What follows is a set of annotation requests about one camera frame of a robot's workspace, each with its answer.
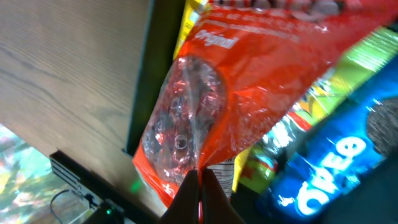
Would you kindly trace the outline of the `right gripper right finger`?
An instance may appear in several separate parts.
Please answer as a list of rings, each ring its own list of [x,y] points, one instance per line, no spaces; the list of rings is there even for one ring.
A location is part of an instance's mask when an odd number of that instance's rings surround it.
[[[206,224],[245,224],[231,206],[216,175],[211,169],[202,172],[202,211],[203,222]]]

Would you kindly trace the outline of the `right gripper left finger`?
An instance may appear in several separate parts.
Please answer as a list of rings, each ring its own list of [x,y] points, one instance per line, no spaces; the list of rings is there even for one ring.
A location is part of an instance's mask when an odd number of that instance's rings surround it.
[[[191,170],[185,176],[170,207],[161,216],[158,224],[197,224],[199,189],[198,172]]]

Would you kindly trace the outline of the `yellow Hacks candy bag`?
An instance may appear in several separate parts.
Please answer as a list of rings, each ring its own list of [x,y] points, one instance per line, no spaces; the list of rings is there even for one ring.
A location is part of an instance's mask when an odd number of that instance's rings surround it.
[[[177,44],[174,51],[174,58],[178,55],[181,46],[185,42],[193,26],[199,20],[200,14],[209,8],[208,0],[185,1],[180,32],[178,34]],[[237,191],[239,177],[242,173],[250,150],[250,148],[245,149],[243,152],[240,152],[237,156],[232,157],[231,159],[227,159],[219,164],[208,167],[215,173],[221,188],[228,198]]]

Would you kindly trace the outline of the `blue Oreo cookie pack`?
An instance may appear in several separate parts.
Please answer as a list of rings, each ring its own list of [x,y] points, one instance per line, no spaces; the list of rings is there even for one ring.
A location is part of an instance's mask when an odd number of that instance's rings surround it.
[[[397,60],[348,97],[256,200],[265,215],[308,223],[349,193],[397,147]]]

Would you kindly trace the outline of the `red Hacks candy bag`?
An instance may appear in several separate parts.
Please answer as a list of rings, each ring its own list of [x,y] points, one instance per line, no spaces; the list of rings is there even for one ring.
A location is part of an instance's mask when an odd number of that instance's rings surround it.
[[[210,1],[161,86],[133,163],[169,206],[186,174],[253,145],[397,2]]]

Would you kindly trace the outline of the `Haribo gummy bag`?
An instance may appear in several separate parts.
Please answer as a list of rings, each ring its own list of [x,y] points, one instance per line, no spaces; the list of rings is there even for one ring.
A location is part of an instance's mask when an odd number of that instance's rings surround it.
[[[261,193],[271,182],[294,144],[332,114],[353,91],[397,55],[397,32],[379,28],[347,50],[318,78],[288,113],[254,145],[235,159],[232,191],[239,184]]]

